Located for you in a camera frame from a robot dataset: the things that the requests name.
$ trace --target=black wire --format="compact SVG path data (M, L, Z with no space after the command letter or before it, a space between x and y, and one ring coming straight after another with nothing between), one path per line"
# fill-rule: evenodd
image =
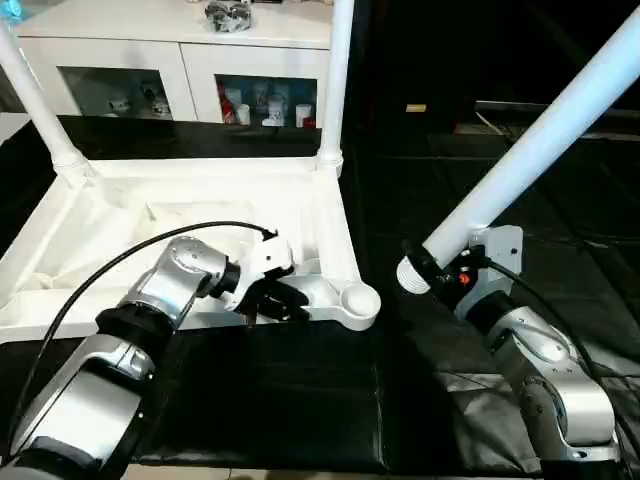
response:
M496 126L503 131L503 133L506 131L507 133L504 133L504 137L508 140L508 144L509 147L512 147L520 138L519 135L516 135L513 133L513 131L511 130L511 128L509 128L507 125L505 124L496 124Z
M602 390L605 392L605 394L609 397L609 400L611 401L611 407L613 408L613 413L615 415L615 419L616 419L617 425L620 425L620 427L622 428L622 430L626 434L627 440L629 440L629 443L631 444L631 447L635 451L636 456L638 458L640 458L640 442L638 442L637 437L634 435L633 430L631 429L631 426L629 425L629 422L627 422L627 419L625 417L623 417L622 415L620 415L618 409L616 408L615 404L613 403L613 400L611 400L611 394L609 393L607 387L605 387L604 381L602 379L602 376L600 375L600 372L598 371L598 368L596 367L595 362L591 358L591 355L589 354L589 352L587 351L586 347L584 346L584 343L582 343L582 340L580 339L580 337L578 336L576 331L573 329L571 324L556 309L556 307L553 306L553 304L549 300L547 300L540 293L538 293L538 291L535 288L533 288L531 285L529 285L529 283L527 283L526 280L523 280L522 278L520 278L518 275L516 275L514 272L512 272L508 268L503 267L499 263L496 263L496 262L494 262L493 260L491 260L489 258L485 259L485 265L488 266L489 268L492 268L492 269L502 273L505 277L508 277L509 279L513 280L513 282L516 283L518 286L522 287L523 290L526 290L527 293L529 293L533 297L535 297L535 299L542 306L544 306L544 308L546 308L549 311L549 313L551 313L556 318L556 320L560 324L561 328L564 330L564 333L566 333L567 336L571 339L571 341L573 342L573 344L576 347L576 350L578 350L578 353L582 357L582 360L584 361L585 367L587 369L587 374L600 386L600 388L602 388ZM618 436L618 444L620 445L620 450L621 450L621 453L622 453L621 457L622 457L623 461L626 463L627 460L625 458L626 455L625 455L624 444L622 443L623 442L622 435L620 434L620 431L619 431L617 425L616 425L616 434ZM626 469L628 470L627 473L629 475L631 475L630 478L633 478L631 470L629 469L628 463L626 463Z
M31 370L29 370L29 374L27 375L27 380L22 386L22 390L20 391L20 395L18 396L18 401L11 415L11 421L9 422L9 430L7 434L7 444L5 445L5 449L2 455L3 465L6 465L6 463L9 461L9 456L11 455L11 442L13 440L13 435L18 426L18 421L22 416L24 403L27 398L27 393L29 392L29 388L33 383L33 378L36 374L36 371L38 370L40 361L42 360L42 357L46 352L47 347L51 343L53 336L58 331L58 328L60 327L60 324L62 323L62 320L64 319L65 315L69 312L69 310L71 309L73 304L78 300L78 298L80 298L80 296L84 292L86 292L87 289L93 283L96 282L96 280L102 277L105 273L107 273L113 267L115 267L119 263L129 258L134 253L137 253L140 250L147 248L150 245L153 245L154 243L161 242L162 240L166 240L167 238L171 238L175 235L180 235L182 233L191 232L193 230L200 230L200 229L209 228L209 227L242 227L242 228L248 228L250 230L256 230L262 233L263 236L267 238L269 236L273 236L273 233L267 230L266 228L259 227L257 225L253 225L251 223L246 223L246 222L213 221L213 222L196 223L193 225L188 225L186 227L176 228L175 230L171 230L169 232L161 233L160 235L156 235L155 237L152 237L148 240L138 243L137 245L134 245L129 250L126 250L125 252L121 253L110 262L100 267L93 275L87 278L84 281L84 283L82 283L82 285L80 285L67 299L67 301L64 303L64 305L58 312L58 314L53 319L53 322L51 322L51 325L49 325L49 328L47 329L47 332L44 335L42 345L40 346L40 350L38 351L38 354L36 355L36 358L33 361L33 364L31 365Z

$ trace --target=black tablecloth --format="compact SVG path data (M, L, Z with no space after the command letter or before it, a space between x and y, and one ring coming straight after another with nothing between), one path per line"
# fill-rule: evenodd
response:
M96 160L295 156L317 148L314 133L287 130L88 118L65 119L65 127ZM393 140L390 134L346 145L340 179L364 280L382 296L374 327L354 333L320 322L179 334L159 372L153 395L159 413L136 461L539 473L517 402L480 335L429 295L402 292L395 280L403 238L429 233L505 145L479 135ZM496 222L524 228L524 277L588 342L638 435L639 152L634 143L580 142ZM2 210L6 243L52 177L32 126L3 145L0 158L22 168L17 179L3 179L0 198L31 185ZM55 342L39 385L76 344ZM37 347L0 347L0 431Z

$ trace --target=white plastic frame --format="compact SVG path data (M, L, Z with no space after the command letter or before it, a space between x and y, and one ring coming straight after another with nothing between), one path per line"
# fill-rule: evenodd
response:
M337 181L352 15L353 0L338 0L322 144L316 157L307 158L87 160L46 105L3 25L2 66L49 147L58 177L0 260L0 343L40 338L75 286L132 243L214 219L278 229L291 243L296 263L296 274L287 281L310 297L312 319L368 328L380 297L360 279ZM232 257L242 252L229 250L254 238L237 229L194 236ZM93 333L95 315L115 305L156 255L150 248L105 275L78 301L58 336ZM210 299L198 302L183 327L238 323L236 314L219 311Z

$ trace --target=red item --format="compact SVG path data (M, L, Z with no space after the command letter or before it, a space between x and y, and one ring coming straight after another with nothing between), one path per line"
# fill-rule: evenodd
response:
M302 128L316 128L316 119L313 117L303 119Z
M220 110L222 110L222 121L224 123L237 123L236 114L233 111L233 105L224 94L224 87L222 84L218 84L218 96L220 97Z

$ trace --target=white cabinet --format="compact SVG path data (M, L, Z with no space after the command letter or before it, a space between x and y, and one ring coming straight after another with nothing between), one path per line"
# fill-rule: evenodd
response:
M261 124L271 101L283 124L300 106L305 126L321 126L331 7L253 4L253 26L228 34L210 29L205 5L66 0L16 33L58 114L240 123L242 104Z

